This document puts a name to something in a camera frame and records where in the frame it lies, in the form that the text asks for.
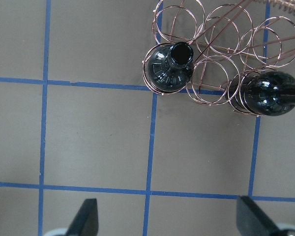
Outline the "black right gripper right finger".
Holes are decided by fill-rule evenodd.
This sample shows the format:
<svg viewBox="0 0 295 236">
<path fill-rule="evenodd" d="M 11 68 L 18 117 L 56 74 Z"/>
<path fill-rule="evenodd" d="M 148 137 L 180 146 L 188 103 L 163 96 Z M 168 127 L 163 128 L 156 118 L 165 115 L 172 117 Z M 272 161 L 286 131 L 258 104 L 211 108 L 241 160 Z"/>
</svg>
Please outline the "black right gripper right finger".
<svg viewBox="0 0 295 236">
<path fill-rule="evenodd" d="M 236 200 L 236 227 L 241 236 L 274 236 L 280 231 L 249 196 Z"/>
</svg>

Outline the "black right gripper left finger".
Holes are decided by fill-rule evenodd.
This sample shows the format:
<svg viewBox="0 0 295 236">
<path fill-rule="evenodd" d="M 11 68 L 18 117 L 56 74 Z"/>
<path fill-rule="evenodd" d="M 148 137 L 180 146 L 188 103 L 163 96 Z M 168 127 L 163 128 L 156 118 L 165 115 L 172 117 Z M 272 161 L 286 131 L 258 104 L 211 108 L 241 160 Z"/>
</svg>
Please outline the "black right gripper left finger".
<svg viewBox="0 0 295 236">
<path fill-rule="evenodd" d="M 99 231 L 97 199 L 85 199 L 66 232 L 67 236 L 96 236 Z"/>
</svg>

